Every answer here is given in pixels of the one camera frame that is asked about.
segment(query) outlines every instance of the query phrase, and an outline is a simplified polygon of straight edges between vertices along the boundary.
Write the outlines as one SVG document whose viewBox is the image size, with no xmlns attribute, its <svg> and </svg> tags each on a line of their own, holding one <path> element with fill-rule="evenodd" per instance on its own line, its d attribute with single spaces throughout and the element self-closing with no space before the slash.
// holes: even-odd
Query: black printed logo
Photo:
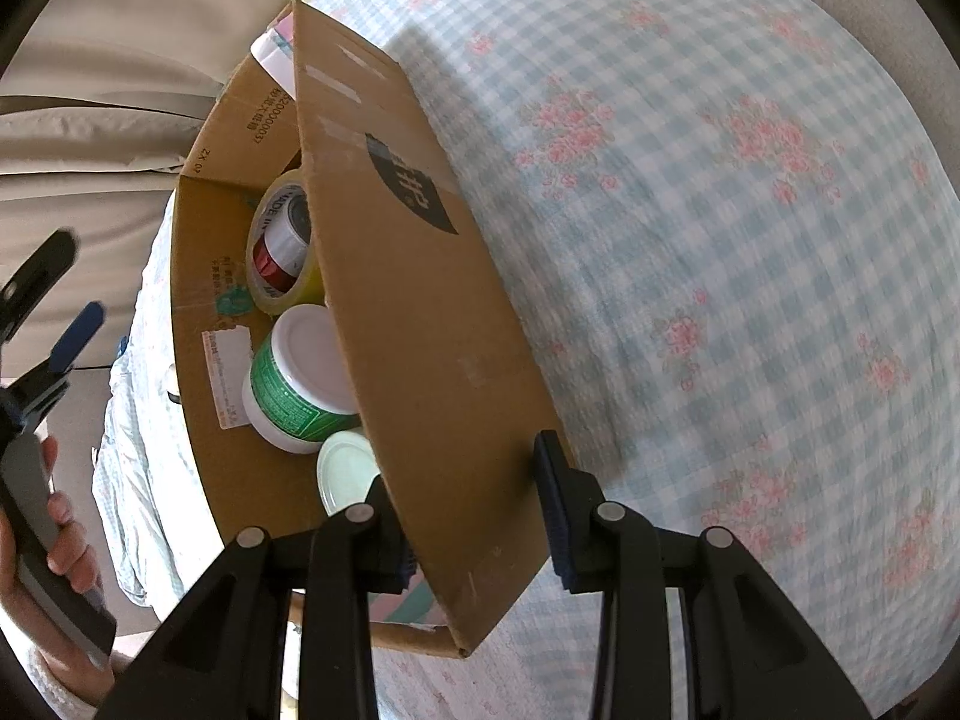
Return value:
<svg viewBox="0 0 960 720">
<path fill-rule="evenodd" d="M 367 151 L 383 183 L 407 208 L 438 230 L 457 234 L 429 176 L 409 167 L 370 133 L 367 133 Z"/>
</svg>

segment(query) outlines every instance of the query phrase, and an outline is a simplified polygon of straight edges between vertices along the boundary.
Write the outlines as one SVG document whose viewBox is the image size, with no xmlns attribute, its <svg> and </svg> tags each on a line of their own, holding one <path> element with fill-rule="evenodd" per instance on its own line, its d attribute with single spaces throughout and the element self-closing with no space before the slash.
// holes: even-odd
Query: screw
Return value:
<svg viewBox="0 0 960 720">
<path fill-rule="evenodd" d="M 618 522 L 626 517 L 627 511 L 620 504 L 613 501 L 604 501 L 597 507 L 597 517 L 606 522 Z"/>
<path fill-rule="evenodd" d="M 707 530 L 707 544 L 717 549 L 727 549 L 733 544 L 733 534 L 726 528 L 710 528 Z"/>
<path fill-rule="evenodd" d="M 237 543 L 244 549 L 253 549 L 253 547 L 258 547 L 263 543 L 264 536 L 266 534 L 261 528 L 253 526 L 243 528 L 240 533 L 237 533 Z"/>
<path fill-rule="evenodd" d="M 373 517 L 373 506 L 368 503 L 355 503 L 347 509 L 350 522 L 367 522 Z"/>
</svg>

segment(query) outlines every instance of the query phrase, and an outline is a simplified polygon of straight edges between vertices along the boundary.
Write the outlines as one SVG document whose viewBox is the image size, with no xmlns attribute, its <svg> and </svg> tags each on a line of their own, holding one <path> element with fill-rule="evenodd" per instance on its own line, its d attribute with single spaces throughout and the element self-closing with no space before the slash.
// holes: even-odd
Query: human hand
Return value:
<svg viewBox="0 0 960 720">
<path fill-rule="evenodd" d="M 56 462 L 58 445 L 50 437 L 43 442 L 43 461 L 48 473 Z M 47 556 L 50 569 L 66 576 L 70 586 L 84 593 L 100 583 L 100 570 L 93 548 L 86 543 L 83 525 L 73 518 L 73 507 L 64 493 L 54 493 L 47 512 L 61 527 L 59 537 Z M 112 669 L 94 666 L 85 652 L 69 640 L 45 611 L 37 605 L 16 576 L 16 542 L 6 514 L 0 511 L 0 607 L 30 638 L 51 673 L 74 695 L 98 707 L 113 687 Z"/>
</svg>

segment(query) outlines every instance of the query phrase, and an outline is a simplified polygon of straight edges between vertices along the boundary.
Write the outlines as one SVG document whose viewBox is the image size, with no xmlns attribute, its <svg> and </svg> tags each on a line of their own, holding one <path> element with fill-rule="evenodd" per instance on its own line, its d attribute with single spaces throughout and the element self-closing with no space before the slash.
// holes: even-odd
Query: cardboard box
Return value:
<svg viewBox="0 0 960 720">
<path fill-rule="evenodd" d="M 220 427 L 203 347 L 205 331 L 248 327 L 254 349 L 269 331 L 264 314 L 217 298 L 245 283 L 253 205 L 302 149 L 312 245 L 364 427 L 449 621 L 375 624 L 373 640 L 467 656 L 546 558 L 530 458 L 560 420 L 403 71 L 306 5 L 294 17 L 296 103 L 248 57 L 179 180 L 174 342 L 200 480 L 224 541 L 251 524 L 282 536 L 323 521 L 316 458 Z"/>
</svg>

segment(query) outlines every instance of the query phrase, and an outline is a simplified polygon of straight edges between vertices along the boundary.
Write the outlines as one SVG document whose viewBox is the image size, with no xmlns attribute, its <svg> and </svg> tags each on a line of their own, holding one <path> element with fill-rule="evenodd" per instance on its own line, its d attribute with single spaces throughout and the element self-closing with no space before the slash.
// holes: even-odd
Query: red label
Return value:
<svg viewBox="0 0 960 720">
<path fill-rule="evenodd" d="M 253 266 L 263 280 L 279 293 L 288 293 L 296 284 L 296 276 L 288 274 L 272 258 L 262 235 L 253 245 Z"/>
</svg>

